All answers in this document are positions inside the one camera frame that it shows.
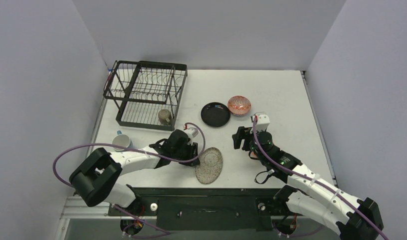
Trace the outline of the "speckled oval plate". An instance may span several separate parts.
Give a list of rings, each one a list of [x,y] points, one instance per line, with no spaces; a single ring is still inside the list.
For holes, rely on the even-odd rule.
[[[195,177],[203,185],[209,185],[220,176],[224,161],[221,151],[209,147],[200,155],[200,164],[195,168]]]

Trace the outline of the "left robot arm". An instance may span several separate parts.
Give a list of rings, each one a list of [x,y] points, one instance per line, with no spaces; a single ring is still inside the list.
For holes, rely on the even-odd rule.
[[[70,175],[69,183],[87,206],[102,202],[118,205],[128,215],[135,215],[141,208],[140,196],[129,184],[118,178],[145,169],[158,169],[172,162],[185,166],[200,163],[198,144],[194,138],[198,129],[176,129],[163,138],[138,151],[108,152],[103,147],[95,149]]]

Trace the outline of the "olive green ceramic mug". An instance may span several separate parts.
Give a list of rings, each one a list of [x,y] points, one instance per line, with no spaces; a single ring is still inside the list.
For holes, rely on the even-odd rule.
[[[168,109],[161,109],[157,114],[159,122],[164,126],[172,124],[172,114]]]

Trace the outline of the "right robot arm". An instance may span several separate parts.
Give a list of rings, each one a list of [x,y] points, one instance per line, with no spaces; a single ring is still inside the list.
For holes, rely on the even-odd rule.
[[[259,161],[268,178],[284,182],[273,197],[274,209],[310,218],[335,232],[342,240],[386,239],[378,204],[362,200],[322,179],[298,158],[274,145],[267,131],[240,126],[232,135],[234,149]]]

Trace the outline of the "white and blue cup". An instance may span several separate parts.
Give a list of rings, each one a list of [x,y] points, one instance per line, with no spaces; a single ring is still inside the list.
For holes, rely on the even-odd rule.
[[[126,148],[133,147],[132,140],[128,135],[123,134],[121,130],[118,130],[116,133],[117,135],[113,138],[111,143],[112,145],[119,146],[113,147],[116,152],[123,152]]]

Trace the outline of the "black round plate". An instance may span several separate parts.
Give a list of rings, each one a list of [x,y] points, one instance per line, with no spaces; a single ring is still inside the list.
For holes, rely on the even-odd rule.
[[[200,117],[207,126],[221,128],[229,122],[231,112],[223,103],[210,102],[201,109]]]

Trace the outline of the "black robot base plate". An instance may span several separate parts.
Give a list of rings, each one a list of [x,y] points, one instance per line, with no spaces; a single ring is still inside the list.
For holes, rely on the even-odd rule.
[[[136,189],[139,203],[127,212],[166,231],[269,231],[272,223],[291,233],[298,214],[275,199],[277,188]]]

